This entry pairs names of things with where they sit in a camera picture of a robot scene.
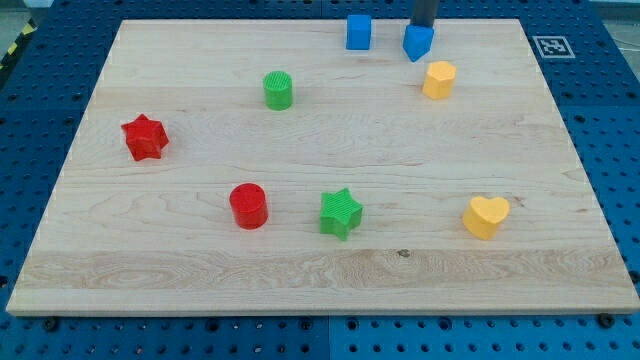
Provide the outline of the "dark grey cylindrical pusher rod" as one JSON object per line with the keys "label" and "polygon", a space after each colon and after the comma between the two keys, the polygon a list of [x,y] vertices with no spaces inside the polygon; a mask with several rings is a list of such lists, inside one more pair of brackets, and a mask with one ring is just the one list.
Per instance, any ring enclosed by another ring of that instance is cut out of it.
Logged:
{"label": "dark grey cylindrical pusher rod", "polygon": [[414,0],[410,24],[421,27],[432,27],[437,16],[439,0]]}

